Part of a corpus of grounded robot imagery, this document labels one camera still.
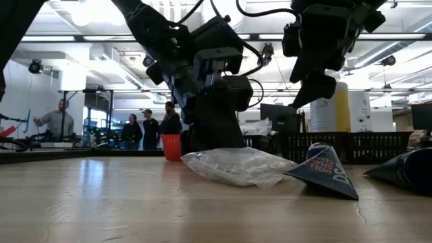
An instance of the red object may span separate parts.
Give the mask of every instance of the red object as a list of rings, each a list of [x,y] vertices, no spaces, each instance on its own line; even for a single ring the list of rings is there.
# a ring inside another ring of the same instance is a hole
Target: red object
[[[10,134],[13,134],[13,132],[16,131],[16,128],[14,126],[4,130],[2,133],[0,133],[0,137],[7,138]]]
[[[180,135],[162,135],[163,152],[168,161],[181,161]]]

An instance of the ceiling pipe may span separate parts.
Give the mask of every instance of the ceiling pipe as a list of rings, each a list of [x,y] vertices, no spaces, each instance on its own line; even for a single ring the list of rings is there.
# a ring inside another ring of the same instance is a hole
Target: ceiling pipe
[[[432,32],[432,14],[423,18],[413,26],[409,27],[406,32],[418,32],[418,33],[431,33]],[[373,63],[381,61],[382,59],[389,57],[390,55],[409,47],[416,41],[396,41],[392,43],[385,43],[372,51],[369,51],[365,55],[357,58],[351,65],[344,68],[344,71],[352,71],[360,68],[367,67]]]

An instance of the computer monitor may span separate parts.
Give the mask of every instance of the computer monitor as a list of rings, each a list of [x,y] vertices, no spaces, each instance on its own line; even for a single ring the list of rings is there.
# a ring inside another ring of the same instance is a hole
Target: computer monitor
[[[283,105],[261,104],[261,119],[269,118],[272,130],[277,132],[299,132],[300,122],[297,110]]]
[[[432,104],[411,105],[414,130],[432,130]]]

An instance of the table surface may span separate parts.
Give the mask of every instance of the table surface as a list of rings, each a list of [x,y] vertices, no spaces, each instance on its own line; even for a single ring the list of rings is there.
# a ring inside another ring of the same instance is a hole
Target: table surface
[[[346,166],[356,202],[297,180],[218,184],[156,157],[0,165],[0,242],[432,242],[432,199],[367,168]]]

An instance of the black jacket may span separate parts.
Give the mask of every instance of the black jacket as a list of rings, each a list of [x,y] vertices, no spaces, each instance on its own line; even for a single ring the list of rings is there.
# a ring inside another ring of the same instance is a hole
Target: black jacket
[[[140,142],[142,132],[140,126],[135,122],[134,125],[126,124],[121,131],[121,140],[125,142]]]
[[[146,119],[142,123],[144,128],[144,141],[158,141],[159,122],[155,119]]]
[[[160,129],[162,134],[180,134],[183,129],[180,116],[175,111],[167,114],[163,118]]]

